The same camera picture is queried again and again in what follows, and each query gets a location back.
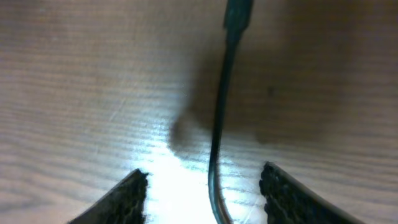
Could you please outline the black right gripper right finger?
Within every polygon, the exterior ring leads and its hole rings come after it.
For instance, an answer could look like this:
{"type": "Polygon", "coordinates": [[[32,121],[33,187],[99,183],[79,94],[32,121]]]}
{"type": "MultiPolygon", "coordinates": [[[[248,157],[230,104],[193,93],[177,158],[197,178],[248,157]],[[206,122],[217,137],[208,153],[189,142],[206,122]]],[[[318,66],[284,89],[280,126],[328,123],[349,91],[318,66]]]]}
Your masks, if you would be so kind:
{"type": "Polygon", "coordinates": [[[268,224],[364,224],[321,198],[273,162],[259,181],[268,224]]]}

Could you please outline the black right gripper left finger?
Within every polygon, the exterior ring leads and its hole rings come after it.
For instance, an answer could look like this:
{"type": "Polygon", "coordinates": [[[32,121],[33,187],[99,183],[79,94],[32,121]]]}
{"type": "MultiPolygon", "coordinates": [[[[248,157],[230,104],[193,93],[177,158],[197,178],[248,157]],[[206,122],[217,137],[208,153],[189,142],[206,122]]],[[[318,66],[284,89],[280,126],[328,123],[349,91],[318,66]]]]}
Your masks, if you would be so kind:
{"type": "Polygon", "coordinates": [[[144,224],[148,174],[136,169],[69,224],[144,224]]]}

